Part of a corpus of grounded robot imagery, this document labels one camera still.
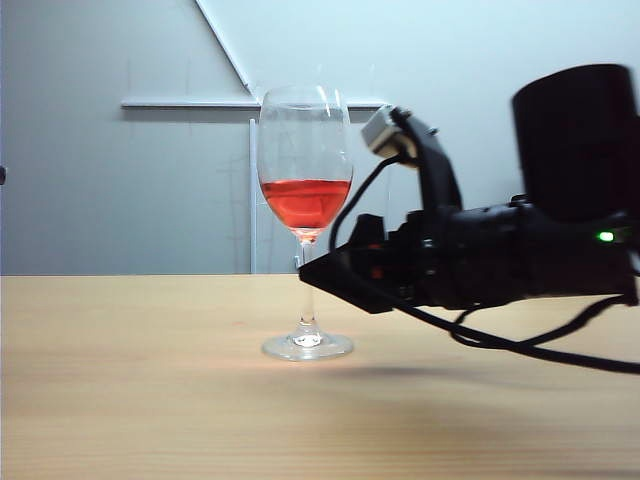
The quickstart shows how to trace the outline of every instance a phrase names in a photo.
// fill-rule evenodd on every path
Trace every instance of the glass base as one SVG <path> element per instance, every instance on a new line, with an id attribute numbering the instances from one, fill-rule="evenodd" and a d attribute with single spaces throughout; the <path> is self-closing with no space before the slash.
<path id="1" fill-rule="evenodd" d="M 352 350 L 353 342 L 349 338 L 324 332 L 281 335 L 270 338 L 262 345 L 262 351 L 267 355 L 293 362 L 339 357 Z"/>

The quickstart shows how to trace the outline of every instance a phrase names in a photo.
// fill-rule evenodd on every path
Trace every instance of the black cylinder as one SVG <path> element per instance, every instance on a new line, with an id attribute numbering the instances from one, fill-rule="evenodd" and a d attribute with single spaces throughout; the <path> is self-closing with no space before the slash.
<path id="1" fill-rule="evenodd" d="M 525 86 L 512 104 L 527 196 L 546 215 L 594 220 L 635 201 L 640 159 L 630 158 L 629 141 L 640 132 L 627 68 L 563 70 Z"/>

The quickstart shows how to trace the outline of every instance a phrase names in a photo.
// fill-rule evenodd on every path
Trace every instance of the white trim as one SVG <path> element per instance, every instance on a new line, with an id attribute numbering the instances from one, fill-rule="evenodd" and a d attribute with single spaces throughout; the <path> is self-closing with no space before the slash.
<path id="1" fill-rule="evenodd" d="M 358 100 L 347 102 L 349 110 L 377 110 L 388 105 L 382 100 Z M 128 97 L 120 103 L 122 108 L 214 108 L 214 109 L 240 109 L 240 110 L 260 110 L 260 103 L 255 100 L 188 100 L 180 98 L 138 98 Z"/>
<path id="2" fill-rule="evenodd" d="M 249 209 L 251 221 L 251 273 L 257 273 L 258 263 L 258 127 L 249 120 Z"/>
<path id="3" fill-rule="evenodd" d="M 204 17 L 204 19 L 209 24 L 209 28 L 211 28 L 211 32 L 213 32 L 214 37 L 216 37 L 216 40 L 220 44 L 220 47 L 222 47 L 222 51 L 227 56 L 227 59 L 229 60 L 229 63 L 233 67 L 233 70 L 236 72 L 236 75 L 240 79 L 240 82 L 242 83 L 242 86 L 245 88 L 245 90 L 247 92 L 249 92 L 249 95 L 251 95 L 253 98 L 255 98 L 255 95 L 253 93 L 253 88 L 252 88 L 253 85 L 249 81 L 249 78 L 247 77 L 246 73 L 244 73 L 244 70 L 238 64 L 237 60 L 234 60 L 233 55 L 231 55 L 231 51 L 229 50 L 229 46 L 223 40 L 222 33 L 220 32 L 220 29 L 217 28 L 215 26 L 215 24 L 213 23 L 213 17 L 211 15 L 211 13 L 209 11 L 207 11 L 207 8 L 203 5 L 201 0 L 195 0 L 195 2 L 196 2 L 196 5 L 198 6 L 198 8 L 200 9 L 200 12 L 202 13 L 202 16 Z"/>

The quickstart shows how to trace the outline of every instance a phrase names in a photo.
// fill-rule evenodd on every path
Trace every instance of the glass stem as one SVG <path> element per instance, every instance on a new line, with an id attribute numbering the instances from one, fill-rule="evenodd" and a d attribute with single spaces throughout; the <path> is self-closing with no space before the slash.
<path id="1" fill-rule="evenodd" d="M 300 241 L 300 265 L 313 260 L 313 240 Z M 300 311 L 300 321 L 298 328 L 292 334 L 293 342 L 303 347 L 314 347 L 322 342 L 322 337 L 318 324 L 316 323 L 313 308 L 313 287 L 305 284 Z"/>

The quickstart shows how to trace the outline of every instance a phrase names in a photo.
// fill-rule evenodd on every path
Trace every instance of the green led light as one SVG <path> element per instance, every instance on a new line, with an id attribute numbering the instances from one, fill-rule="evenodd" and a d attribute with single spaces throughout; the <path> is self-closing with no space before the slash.
<path id="1" fill-rule="evenodd" d="M 601 242 L 613 242 L 616 239 L 616 236 L 613 232 L 600 232 L 598 233 L 598 240 Z"/>

